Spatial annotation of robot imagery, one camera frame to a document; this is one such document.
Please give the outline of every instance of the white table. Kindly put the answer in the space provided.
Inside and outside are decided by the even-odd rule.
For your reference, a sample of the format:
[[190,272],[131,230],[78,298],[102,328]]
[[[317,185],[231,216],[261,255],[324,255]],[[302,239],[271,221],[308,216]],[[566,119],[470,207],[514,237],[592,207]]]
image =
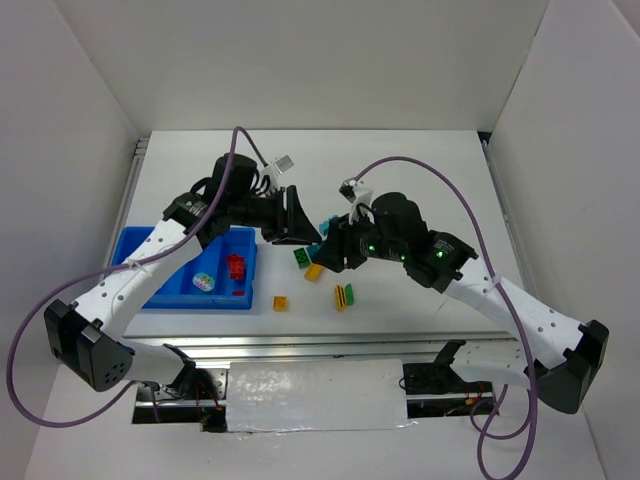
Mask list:
[[[296,167],[283,182],[298,186],[314,224],[344,212],[336,192],[340,182],[377,158],[404,154],[432,163],[449,175],[477,213],[497,268],[519,280],[516,262],[475,132],[260,131],[253,136],[270,159],[289,154]],[[154,224],[171,198],[210,174],[228,149],[228,132],[155,132],[128,211],[129,225]],[[251,152],[241,142],[240,153]],[[421,207],[428,225],[451,231],[474,246],[475,238],[453,195],[426,171],[387,165],[366,177],[376,193],[402,191]],[[415,338],[501,333],[464,305],[413,284],[401,268],[368,262],[355,272],[325,273],[319,285],[307,284],[290,248],[260,246],[254,309],[244,313],[143,313],[128,336],[163,341],[169,337],[287,335],[364,338],[393,334]],[[294,271],[286,276],[282,272]],[[338,315],[329,297],[340,282],[354,284],[357,304]],[[291,297],[291,311],[275,314],[271,297]],[[68,370],[58,372],[46,410],[51,419],[93,411],[112,393],[92,392]],[[287,435],[202,434],[195,425],[133,426],[133,392],[95,421],[68,430],[41,429],[26,478],[481,478],[475,463],[476,434],[468,419],[423,419],[393,431],[311,432]],[[524,395],[516,394],[495,422],[498,431],[519,424]],[[487,445],[494,474],[517,462],[523,440]],[[522,479],[581,478],[603,474],[582,412],[561,415],[541,406],[539,440]]]

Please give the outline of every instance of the blue tray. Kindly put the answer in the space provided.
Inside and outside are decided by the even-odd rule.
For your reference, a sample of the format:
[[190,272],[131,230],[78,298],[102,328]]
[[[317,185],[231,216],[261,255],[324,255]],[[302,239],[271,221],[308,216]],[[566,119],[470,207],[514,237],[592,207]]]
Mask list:
[[[152,230],[153,227],[125,227],[120,234],[112,265],[124,262]],[[233,253],[244,257],[245,276],[242,280],[231,280],[229,277],[227,256]],[[255,230],[232,228],[174,273],[142,308],[248,310],[253,302],[256,254]],[[209,292],[194,284],[194,277],[198,274],[199,278],[206,276],[204,284],[201,283],[205,289],[208,283],[212,284]],[[237,291],[244,291],[244,295],[233,295]]]

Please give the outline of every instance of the red block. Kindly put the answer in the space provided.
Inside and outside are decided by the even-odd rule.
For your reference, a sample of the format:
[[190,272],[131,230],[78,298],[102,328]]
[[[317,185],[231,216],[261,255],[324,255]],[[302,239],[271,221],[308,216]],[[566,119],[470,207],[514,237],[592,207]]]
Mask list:
[[231,280],[242,280],[244,278],[244,257],[235,253],[227,257],[229,265],[229,277]]

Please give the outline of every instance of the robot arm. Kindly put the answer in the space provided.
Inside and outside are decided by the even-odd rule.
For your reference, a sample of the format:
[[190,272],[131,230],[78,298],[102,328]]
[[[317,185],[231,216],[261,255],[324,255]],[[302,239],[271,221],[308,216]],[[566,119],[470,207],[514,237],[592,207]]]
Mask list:
[[183,241],[200,221],[220,188],[227,158],[218,159],[212,177],[171,203],[164,218],[125,260],[129,268],[109,275],[71,304],[55,300],[45,310],[53,354],[94,390],[108,390],[125,379],[161,383],[182,394],[195,381],[206,381],[179,349],[151,347],[122,336],[147,300],[231,225],[260,228],[265,240],[274,244],[321,241],[300,206],[296,187],[277,185],[277,176],[292,165],[291,160],[277,160],[258,175],[256,162],[236,154],[224,193],[203,228],[169,255],[140,264]]
[[[401,262],[423,287],[466,303],[520,340],[497,291],[499,282],[515,305],[530,342],[539,398],[556,410],[575,413],[602,364],[607,328],[596,320],[582,324],[507,279],[491,278],[472,247],[450,233],[429,230],[417,205],[401,193],[381,195],[368,207],[369,192],[361,184],[341,188],[352,201],[352,210],[329,222],[327,239],[312,261],[334,272],[358,268],[368,258]],[[452,341],[435,364],[443,375],[465,382],[491,381],[524,388],[530,384],[519,341],[490,345]]]

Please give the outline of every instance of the orange block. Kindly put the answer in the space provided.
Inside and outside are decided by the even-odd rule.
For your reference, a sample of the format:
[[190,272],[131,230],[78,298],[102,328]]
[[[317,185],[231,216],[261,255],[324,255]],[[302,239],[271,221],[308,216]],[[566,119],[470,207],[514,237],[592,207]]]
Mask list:
[[286,312],[287,303],[287,297],[273,297],[273,309],[276,312]]
[[316,265],[312,263],[311,266],[307,269],[307,273],[304,274],[304,278],[309,280],[310,282],[317,282],[320,275],[324,272],[324,267],[321,265]]

